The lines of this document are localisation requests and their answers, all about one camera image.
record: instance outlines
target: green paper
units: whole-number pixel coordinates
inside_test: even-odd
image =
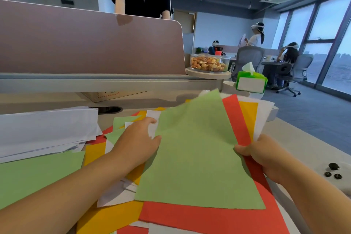
[[[146,162],[134,199],[229,209],[265,209],[218,90],[160,115],[157,153]]]
[[[79,170],[84,154],[63,152],[0,164],[0,209]]]
[[[113,119],[113,130],[117,130],[120,127],[124,127],[126,122],[132,122],[141,116],[130,116],[130,117],[115,117]]]
[[[113,132],[105,134],[105,137],[114,145],[117,142],[117,140],[120,138],[124,130],[125,128],[114,130]]]

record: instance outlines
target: hand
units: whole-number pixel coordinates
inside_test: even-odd
[[[147,128],[156,123],[151,117],[136,121],[128,126],[111,150],[128,167],[128,172],[148,160],[161,143],[161,136],[149,137]]]
[[[263,167],[267,177],[279,184],[282,184],[283,180],[283,167],[294,159],[274,139],[265,134],[261,134],[256,142],[248,146],[237,145],[234,149],[243,156],[252,156]]]

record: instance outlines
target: green tissue box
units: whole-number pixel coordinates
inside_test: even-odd
[[[260,73],[240,71],[238,72],[236,89],[238,91],[247,91],[251,93],[263,94],[268,79]]]

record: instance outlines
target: window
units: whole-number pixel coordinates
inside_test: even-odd
[[[292,13],[283,46],[286,46],[292,42],[296,42],[299,45],[301,44],[313,11],[313,7],[314,5],[303,7]]]
[[[349,25],[333,62],[323,81],[323,86],[351,94],[351,25]]]
[[[323,2],[318,9],[309,40],[334,39],[349,3],[350,0]]]
[[[305,46],[305,50],[303,53],[313,55],[313,61],[307,69],[307,81],[316,83],[331,46],[332,43],[307,44]]]
[[[286,19],[287,19],[288,14],[289,14],[289,12],[285,12],[285,13],[282,13],[280,15],[277,30],[275,32],[275,36],[274,36],[274,40],[273,40],[273,44],[272,44],[272,49],[279,48],[280,39],[282,38],[282,34],[284,31],[284,27],[285,27],[285,23],[286,23]]]

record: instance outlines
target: woman's right hand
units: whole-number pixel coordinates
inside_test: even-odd
[[[235,146],[235,151],[252,158],[263,167],[268,178],[282,184],[284,167],[294,161],[294,157],[283,149],[277,141],[261,134],[256,142],[248,146]]]

